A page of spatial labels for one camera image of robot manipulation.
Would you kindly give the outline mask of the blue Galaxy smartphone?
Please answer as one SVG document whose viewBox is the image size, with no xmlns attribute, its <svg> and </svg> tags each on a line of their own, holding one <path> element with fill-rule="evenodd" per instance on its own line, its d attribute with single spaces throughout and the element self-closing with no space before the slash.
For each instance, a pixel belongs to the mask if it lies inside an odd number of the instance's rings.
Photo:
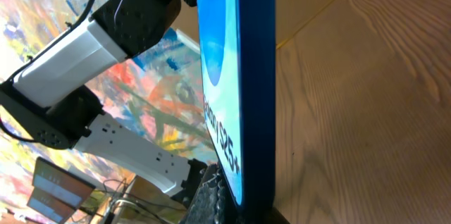
<svg viewBox="0 0 451 224">
<path fill-rule="evenodd" d="M 232 203 L 247 219 L 275 196 L 276 0 L 197 0 L 204 115 Z"/>
</svg>

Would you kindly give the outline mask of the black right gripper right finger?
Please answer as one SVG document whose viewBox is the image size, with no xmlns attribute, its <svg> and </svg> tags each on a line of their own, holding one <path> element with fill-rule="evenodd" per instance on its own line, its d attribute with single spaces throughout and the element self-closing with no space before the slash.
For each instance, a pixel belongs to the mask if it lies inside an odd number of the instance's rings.
<svg viewBox="0 0 451 224">
<path fill-rule="evenodd" d="M 269 224 L 290 224 L 290 222 L 279 212 L 279 210 L 273 207 L 269 211 Z"/>
</svg>

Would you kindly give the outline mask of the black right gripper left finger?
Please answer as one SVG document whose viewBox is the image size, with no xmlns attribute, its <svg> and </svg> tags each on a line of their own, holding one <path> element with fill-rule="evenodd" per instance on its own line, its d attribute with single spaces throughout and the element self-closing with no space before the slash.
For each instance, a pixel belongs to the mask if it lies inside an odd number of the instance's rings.
<svg viewBox="0 0 451 224">
<path fill-rule="evenodd" d="M 210 165 L 179 224 L 235 224 L 236 209 L 223 169 Z"/>
</svg>

